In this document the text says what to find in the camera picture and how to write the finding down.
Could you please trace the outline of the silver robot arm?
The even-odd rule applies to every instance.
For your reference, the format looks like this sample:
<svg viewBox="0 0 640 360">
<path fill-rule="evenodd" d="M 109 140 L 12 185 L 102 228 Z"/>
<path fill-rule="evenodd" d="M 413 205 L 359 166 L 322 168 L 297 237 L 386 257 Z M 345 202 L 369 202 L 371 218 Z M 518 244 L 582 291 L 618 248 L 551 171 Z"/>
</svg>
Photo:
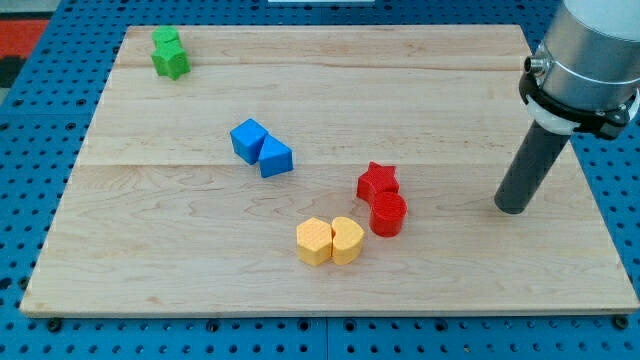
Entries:
<svg viewBox="0 0 640 360">
<path fill-rule="evenodd" d="M 639 0 L 561 1 L 520 94 L 550 133 L 618 137 L 639 110 Z"/>
</svg>

